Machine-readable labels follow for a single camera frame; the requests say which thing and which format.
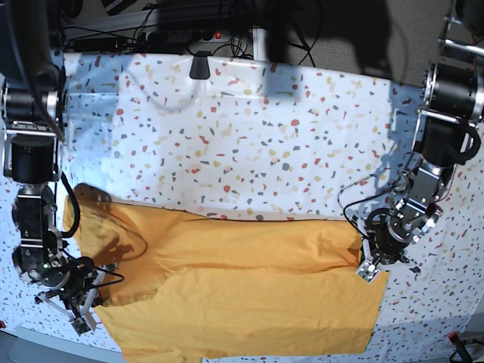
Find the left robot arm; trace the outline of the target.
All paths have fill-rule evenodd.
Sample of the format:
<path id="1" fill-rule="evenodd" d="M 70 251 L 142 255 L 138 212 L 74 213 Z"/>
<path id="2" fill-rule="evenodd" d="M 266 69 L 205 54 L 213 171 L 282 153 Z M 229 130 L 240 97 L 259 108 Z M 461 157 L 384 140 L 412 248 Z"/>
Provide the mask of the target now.
<path id="1" fill-rule="evenodd" d="M 360 277 L 370 282 L 395 264 L 419 273 L 405 250 L 442 216 L 438 202 L 455 167 L 477 155 L 481 138 L 476 123 L 482 115 L 483 72 L 476 67 L 432 65 L 412 144 L 417 162 L 413 168 L 405 167 L 402 181 L 391 187 L 388 207 L 372 211 L 365 220 Z"/>

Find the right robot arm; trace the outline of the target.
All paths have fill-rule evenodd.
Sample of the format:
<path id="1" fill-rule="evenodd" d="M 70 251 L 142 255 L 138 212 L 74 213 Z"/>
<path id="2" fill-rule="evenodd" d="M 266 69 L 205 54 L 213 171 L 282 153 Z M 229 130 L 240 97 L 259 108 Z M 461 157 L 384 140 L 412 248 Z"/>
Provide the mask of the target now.
<path id="1" fill-rule="evenodd" d="M 67 252 L 77 223 L 66 231 L 56 225 L 53 187 L 67 183 L 60 166 L 66 73 L 56 17 L 50 1 L 1 3 L 2 168 L 20 186 L 12 207 L 20 234 L 12 260 L 20 279 L 43 286 L 35 301 L 64 313 L 85 333 L 95 328 L 90 311 L 101 302 L 105 273 L 91 259 Z"/>

